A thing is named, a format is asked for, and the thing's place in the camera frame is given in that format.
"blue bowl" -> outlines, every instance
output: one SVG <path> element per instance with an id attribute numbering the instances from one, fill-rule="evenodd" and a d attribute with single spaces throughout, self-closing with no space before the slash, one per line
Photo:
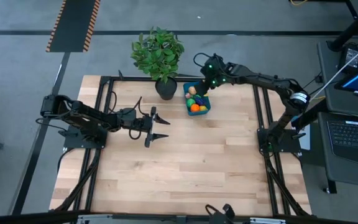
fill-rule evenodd
<path id="1" fill-rule="evenodd" d="M 185 83 L 183 85 L 183 90 L 185 91 L 185 94 L 189 92 L 189 87 L 191 86 L 195 86 L 196 84 L 198 84 L 198 82 L 192 82 L 192 83 Z M 202 114 L 206 114 L 208 113 L 208 111 L 211 109 L 211 104 L 209 103 L 209 99 L 207 96 L 201 96 L 201 98 L 204 100 L 205 102 L 205 106 L 207 108 L 206 111 L 197 111 L 197 112 L 191 112 L 190 108 L 187 107 L 187 99 L 185 97 L 185 106 L 187 108 L 187 113 L 190 115 L 190 116 L 196 116 L 196 115 L 202 115 Z"/>

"green leaves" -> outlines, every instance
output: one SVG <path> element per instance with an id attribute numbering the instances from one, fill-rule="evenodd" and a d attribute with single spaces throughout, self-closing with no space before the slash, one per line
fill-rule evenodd
<path id="1" fill-rule="evenodd" d="M 143 44 L 143 33 L 139 34 L 139 42 Z"/>
<path id="2" fill-rule="evenodd" d="M 185 48 L 178 37 L 172 32 L 157 27 L 150 31 L 150 35 L 139 35 L 139 41 L 132 43 L 131 58 L 134 65 L 153 80 L 161 78 L 163 82 L 168 77 L 177 76 L 178 62 Z"/>
<path id="3" fill-rule="evenodd" d="M 164 51 L 164 54 L 166 54 L 166 55 L 173 54 L 173 52 L 170 49 L 164 49 L 163 51 Z"/>
<path id="4" fill-rule="evenodd" d="M 171 54 L 171 55 L 169 55 L 168 57 L 165 58 L 165 61 L 171 62 L 173 59 L 175 59 L 175 56 L 176 56 L 176 55 Z"/>
<path id="5" fill-rule="evenodd" d="M 140 42 L 134 42 L 133 44 L 134 44 L 136 50 L 140 50 L 142 48 Z"/>
<path id="6" fill-rule="evenodd" d="M 157 56 L 157 58 L 159 58 L 161 56 L 161 49 L 158 49 L 155 51 L 155 56 Z"/>
<path id="7" fill-rule="evenodd" d="M 180 53 L 183 53 L 183 52 L 185 51 L 185 48 L 183 47 L 182 44 L 179 44 L 179 43 L 178 43 L 178 47 L 179 47 L 179 49 L 180 49 Z"/>

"gray floor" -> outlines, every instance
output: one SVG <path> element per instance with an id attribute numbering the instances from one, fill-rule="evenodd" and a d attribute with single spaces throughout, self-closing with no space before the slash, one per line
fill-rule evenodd
<path id="1" fill-rule="evenodd" d="M 358 1 L 353 1 L 358 11 Z M 47 30 L 55 23 L 60 0 L 0 1 L 0 29 Z M 287 0 L 258 1 L 107 1 L 101 3 L 96 30 L 343 30 L 352 22 L 345 4 Z M 142 75 L 129 58 L 136 36 L 94 36 L 88 53 L 70 55 L 60 89 L 78 96 L 83 75 Z M 199 75 L 192 62 L 197 52 L 222 55 L 256 72 L 308 83 L 318 74 L 316 43 L 326 37 L 179 36 L 186 52 L 180 73 Z M 0 36 L 0 215 L 9 212 L 38 126 L 42 97 L 50 93 L 63 54 L 45 53 L 48 36 Z M 308 87 L 314 90 L 315 83 Z M 47 211 L 62 153 L 63 138 L 49 129 L 24 213 Z M 324 169 L 304 166 L 311 208 L 323 218 L 358 221 L 358 186 L 338 184 L 337 195 L 321 191 Z"/>

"wooden table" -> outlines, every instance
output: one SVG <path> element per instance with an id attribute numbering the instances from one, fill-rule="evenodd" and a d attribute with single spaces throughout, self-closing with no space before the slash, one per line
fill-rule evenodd
<path id="1" fill-rule="evenodd" d="M 93 106 L 99 79 L 84 76 L 78 100 Z M 149 113 L 156 106 L 160 117 L 171 125 L 154 126 L 153 132 L 169 137 L 152 142 L 150 148 L 144 147 L 145 134 L 134 141 L 128 130 L 109 133 L 99 163 L 93 212 L 206 215 L 207 203 L 216 208 L 229 203 L 236 215 L 272 214 L 264 160 L 257 146 L 251 85 L 223 85 L 210 91 L 212 108 L 203 116 L 187 115 L 183 83 L 178 83 L 169 101 L 158 96 L 154 82 L 115 81 L 113 90 L 117 93 L 116 110 L 133 107 L 143 96 L 142 111 Z M 276 93 L 270 91 L 269 97 L 273 117 L 278 119 L 284 107 Z M 83 155 L 84 149 L 75 149 L 63 158 L 50 208 L 59 206 L 78 182 Z M 298 160 L 287 153 L 281 153 L 281 158 L 289 191 L 310 213 Z M 87 191 L 86 186 L 81 208 Z M 277 186 L 276 195 L 282 212 Z"/>

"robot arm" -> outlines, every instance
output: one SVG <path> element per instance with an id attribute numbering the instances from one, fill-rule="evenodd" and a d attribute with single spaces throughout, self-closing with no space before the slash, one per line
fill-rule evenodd
<path id="1" fill-rule="evenodd" d="M 43 118 L 60 119 L 68 123 L 80 131 L 84 141 L 89 142 L 102 141 L 101 129 L 109 132 L 116 132 L 121 128 L 129 129 L 132 139 L 139 139 L 140 134 L 133 138 L 131 131 L 145 132 L 147 133 L 145 147 L 149 147 L 153 140 L 168 137 L 165 134 L 152 133 L 154 121 L 170 124 L 158 116 L 155 107 L 152 107 L 150 114 L 142 113 L 142 118 L 136 118 L 135 108 L 124 108 L 106 114 L 64 95 L 46 96 L 40 114 Z M 70 131 L 59 131 L 59 133 L 64 137 L 77 134 Z"/>
<path id="2" fill-rule="evenodd" d="M 307 109 L 310 96 L 296 80 L 254 73 L 246 66 L 235 63 L 225 64 L 223 58 L 216 54 L 208 57 L 209 59 L 201 67 L 201 73 L 205 76 L 205 80 L 195 85 L 197 94 L 204 95 L 209 89 L 213 90 L 225 83 L 251 84 L 278 93 L 285 106 L 285 112 L 278 122 L 270 125 L 267 136 L 268 143 L 278 144 L 287 124 L 293 117 L 304 113 Z"/>

